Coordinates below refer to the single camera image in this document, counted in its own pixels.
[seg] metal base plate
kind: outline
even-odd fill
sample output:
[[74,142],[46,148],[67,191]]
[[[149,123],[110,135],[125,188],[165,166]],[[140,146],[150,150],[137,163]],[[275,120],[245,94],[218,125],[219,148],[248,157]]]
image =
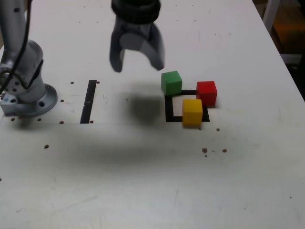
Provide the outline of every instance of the metal base plate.
[[54,87],[45,84],[46,94],[32,103],[19,103],[18,99],[6,94],[0,106],[6,116],[36,117],[51,110],[57,103],[57,93]]

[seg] cable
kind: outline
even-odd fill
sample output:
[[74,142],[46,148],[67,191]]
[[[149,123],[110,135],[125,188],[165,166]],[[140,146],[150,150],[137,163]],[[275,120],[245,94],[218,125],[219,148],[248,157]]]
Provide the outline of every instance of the cable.
[[19,65],[19,62],[25,52],[25,49],[27,47],[28,44],[28,38],[29,38],[29,32],[30,32],[30,20],[31,20],[31,0],[28,0],[28,13],[27,13],[27,22],[26,22],[26,27],[25,27],[25,33],[24,33],[24,38],[23,38],[23,42],[22,42],[22,46],[21,49],[18,53],[18,56],[16,58],[16,61],[13,65],[13,67],[11,68],[10,74],[8,76],[8,78],[6,79],[6,81],[4,82],[3,86],[0,88],[0,94],[5,90],[5,88],[7,87],[7,85],[10,83],[10,80],[12,79],[13,75],[15,74],[15,71]]

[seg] green cube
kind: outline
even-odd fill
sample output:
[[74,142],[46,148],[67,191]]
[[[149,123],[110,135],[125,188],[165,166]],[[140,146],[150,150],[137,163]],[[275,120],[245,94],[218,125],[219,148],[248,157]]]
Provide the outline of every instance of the green cube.
[[181,93],[182,79],[177,71],[162,73],[161,87],[165,95]]

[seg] white tabletop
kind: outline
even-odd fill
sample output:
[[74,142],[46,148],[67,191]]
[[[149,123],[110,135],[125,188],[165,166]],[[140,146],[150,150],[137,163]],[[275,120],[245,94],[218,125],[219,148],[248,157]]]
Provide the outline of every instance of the white tabletop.
[[[126,52],[120,74],[110,4],[32,4],[42,76],[64,102],[40,122],[2,118],[0,228],[304,228],[305,103],[253,3],[163,0],[165,69]],[[202,130],[165,122],[161,73],[174,70],[185,90],[216,83]],[[80,124],[89,80],[94,123]]]

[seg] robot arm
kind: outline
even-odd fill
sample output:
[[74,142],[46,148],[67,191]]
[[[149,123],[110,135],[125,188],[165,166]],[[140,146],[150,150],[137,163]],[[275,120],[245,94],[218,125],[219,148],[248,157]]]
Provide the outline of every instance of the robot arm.
[[[164,47],[153,22],[160,11],[159,0],[112,0],[116,22],[111,39],[110,62],[122,71],[125,49],[145,54],[157,70],[164,67]],[[56,90],[41,78],[43,52],[28,40],[31,0],[27,22],[23,0],[0,0],[0,28],[4,53],[0,62],[0,85],[6,94],[1,102],[4,114],[34,117],[51,110],[57,102]]]
[[160,7],[159,0],[112,0],[117,17],[111,38],[110,62],[116,72],[122,70],[125,49],[142,52],[157,70],[164,68],[163,41],[153,24]]

